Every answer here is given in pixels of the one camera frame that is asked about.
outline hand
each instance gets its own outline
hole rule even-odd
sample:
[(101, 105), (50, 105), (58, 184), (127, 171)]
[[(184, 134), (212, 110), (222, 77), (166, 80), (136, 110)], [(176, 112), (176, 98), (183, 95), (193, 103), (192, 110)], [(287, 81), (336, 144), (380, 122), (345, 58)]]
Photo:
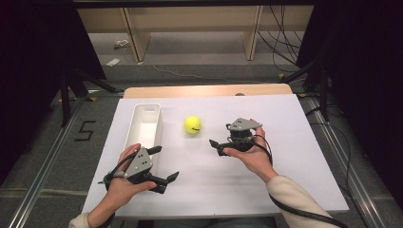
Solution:
[[(139, 144), (130, 145), (124, 152), (122, 152), (119, 162), (127, 156), (135, 153), (140, 149)], [(125, 171), (130, 165), (131, 161), (124, 162), (118, 171)], [(157, 184), (152, 181), (146, 181), (139, 184), (133, 184), (126, 178), (114, 178), (110, 182), (109, 189), (102, 199), (102, 201), (92, 210), (88, 216), (87, 221), (90, 227), (98, 227), (109, 219), (120, 207), (126, 205), (131, 198), (143, 191), (150, 190), (156, 187)]]
[[(261, 137), (255, 137), (255, 142), (266, 148), (264, 130), (261, 127), (257, 127), (256, 134)], [(250, 171), (257, 174), (264, 182), (268, 182), (278, 175), (270, 163), (267, 154), (255, 145), (246, 152), (240, 152), (230, 147), (224, 148), (222, 152), (241, 160)]]

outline white tray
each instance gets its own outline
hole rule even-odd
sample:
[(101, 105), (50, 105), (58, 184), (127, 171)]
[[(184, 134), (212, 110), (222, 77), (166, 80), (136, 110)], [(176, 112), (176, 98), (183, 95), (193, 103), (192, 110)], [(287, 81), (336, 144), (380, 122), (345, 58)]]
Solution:
[[(163, 131), (163, 121), (159, 104), (137, 104), (133, 109), (125, 148), (131, 144), (140, 143), (145, 148), (161, 145), (161, 135)], [(150, 170), (152, 175), (156, 175), (158, 156), (150, 156), (153, 166)]]

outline floor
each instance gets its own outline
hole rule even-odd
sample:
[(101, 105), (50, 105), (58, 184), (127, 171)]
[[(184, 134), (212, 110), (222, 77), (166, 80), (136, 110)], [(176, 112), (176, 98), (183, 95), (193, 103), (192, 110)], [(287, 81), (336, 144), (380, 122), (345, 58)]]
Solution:
[[(269, 33), (261, 35), (269, 44), (276, 45), (285, 57), (296, 58)], [(303, 32), (287, 32), (286, 35), (298, 46)], [(89, 34), (89, 37), (107, 81), (123, 88), (169, 86), (178, 82), (183, 85), (275, 83), (279, 76), (287, 76), (288, 71), (297, 69), (274, 55), (260, 37), (254, 60), (246, 61), (237, 32), (153, 33), (142, 63), (134, 61), (130, 48), (113, 48), (117, 41), (127, 40), (125, 34)], [(120, 62), (107, 66), (114, 58)], [(303, 77), (290, 86), (298, 93), (302, 83)], [(68, 221), (81, 213), (108, 125), (122, 95), (103, 92), (92, 84), (87, 88), (92, 92), (88, 96), (91, 99), (74, 99), (70, 94), (74, 121), (64, 128), (60, 126), (59, 96), (55, 97), (51, 104), (53, 111), (45, 117), (32, 139), (31, 151), (21, 156), (0, 188), (0, 227), (9, 227), (12, 219), (20, 219), (20, 226), (13, 227), (67, 227)], [(317, 95), (309, 95), (299, 99), (306, 113), (318, 106)], [(365, 158), (365, 151), (331, 96), (328, 112), (328, 123), (317, 111), (307, 118), (336, 181), (347, 189), (343, 194), (351, 210), (335, 217), (349, 227), (401, 227), (402, 211)], [(348, 184), (347, 167), (350, 167)], [(282, 216), (275, 219), (278, 227), (288, 227)], [(136, 225), (133, 220), (115, 219), (112, 227)]]

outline yellow ball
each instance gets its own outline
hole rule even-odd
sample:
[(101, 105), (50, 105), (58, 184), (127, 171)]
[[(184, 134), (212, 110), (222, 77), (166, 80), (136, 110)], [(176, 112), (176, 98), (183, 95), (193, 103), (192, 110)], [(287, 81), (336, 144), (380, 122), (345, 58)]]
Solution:
[(189, 116), (184, 120), (184, 130), (190, 134), (196, 134), (201, 130), (202, 122), (197, 116)]

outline sleeve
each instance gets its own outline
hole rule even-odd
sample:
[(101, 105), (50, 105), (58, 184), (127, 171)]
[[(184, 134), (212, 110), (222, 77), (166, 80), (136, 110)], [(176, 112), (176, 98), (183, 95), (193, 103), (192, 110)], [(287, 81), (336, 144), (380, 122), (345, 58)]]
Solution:
[(87, 216), (88, 213), (83, 213), (75, 219), (72, 219), (68, 224), (68, 228), (89, 228), (89, 224), (86, 219)]
[[(278, 175), (266, 183), (267, 191), (277, 201), (296, 208), (301, 211), (316, 213), (322, 216), (331, 217), (314, 200), (314, 198), (293, 180)], [(311, 218), (300, 217), (281, 210), (285, 220), (291, 228), (294, 227), (336, 227), (332, 224), (314, 220)]]

